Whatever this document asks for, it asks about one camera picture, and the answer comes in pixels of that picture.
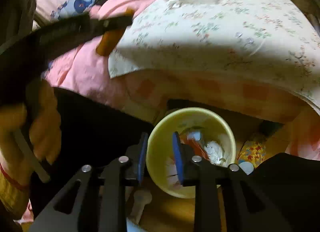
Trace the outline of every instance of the yellow cup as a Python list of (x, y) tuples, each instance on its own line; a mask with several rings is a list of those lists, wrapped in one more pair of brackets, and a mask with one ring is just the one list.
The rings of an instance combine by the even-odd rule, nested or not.
[(168, 184), (166, 162), (173, 155), (172, 134), (181, 133), (186, 128), (199, 126), (207, 140), (222, 145), (225, 165), (236, 159), (236, 141), (229, 125), (216, 113), (197, 107), (179, 109), (163, 118), (153, 129), (149, 140), (146, 164), (154, 183), (164, 192), (178, 198), (194, 198), (195, 187), (174, 189)]

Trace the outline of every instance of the bed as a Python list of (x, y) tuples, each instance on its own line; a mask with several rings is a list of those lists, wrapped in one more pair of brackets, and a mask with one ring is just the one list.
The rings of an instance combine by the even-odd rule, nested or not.
[(92, 16), (130, 6), (134, 23), (109, 58), (100, 38), (59, 57), (52, 85), (121, 110), (189, 99), (283, 123), (287, 152), (319, 159), (320, 39), (290, 0), (220, 0), (172, 9), (163, 0), (109, 0)]

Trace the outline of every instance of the white tissue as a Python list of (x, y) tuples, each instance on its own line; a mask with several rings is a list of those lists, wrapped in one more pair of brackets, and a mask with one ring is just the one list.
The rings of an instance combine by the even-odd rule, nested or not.
[(207, 152), (207, 155), (212, 164), (221, 165), (224, 151), (217, 142), (208, 142), (204, 150)]

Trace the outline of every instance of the wooden floor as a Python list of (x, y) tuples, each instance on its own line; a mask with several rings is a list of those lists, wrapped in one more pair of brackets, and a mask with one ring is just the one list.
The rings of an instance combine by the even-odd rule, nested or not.
[[(229, 124), (232, 129), (237, 145), (237, 154), (244, 142), (255, 132), (262, 120), (249, 117), (240, 113), (223, 109), (212, 108), (212, 111), (219, 114)], [(285, 129), (279, 130), (266, 143), (266, 158), (284, 152), (288, 145), (288, 133)], [(145, 178), (143, 188), (151, 191), (153, 200), (145, 207), (140, 220), (140, 226), (148, 232), (192, 232), (194, 222), (194, 199), (175, 198), (159, 189), (150, 178)], [(132, 208), (132, 195), (127, 203), (130, 213)], [(222, 217), (222, 231), (226, 231), (225, 220)]]

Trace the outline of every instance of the trash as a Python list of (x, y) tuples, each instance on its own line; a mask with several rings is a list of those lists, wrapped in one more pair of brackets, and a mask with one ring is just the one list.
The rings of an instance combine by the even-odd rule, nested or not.
[(221, 165), (224, 162), (224, 150), (217, 142), (208, 142), (204, 150), (206, 151), (212, 164)]
[(171, 189), (180, 189), (182, 186), (178, 179), (176, 163), (172, 158), (168, 158), (166, 162), (167, 183)]
[(180, 135), (180, 141), (183, 144), (187, 144), (192, 147), (195, 155), (199, 155), (205, 159), (209, 159), (207, 153), (204, 150), (205, 140), (200, 129), (190, 128), (184, 130)]

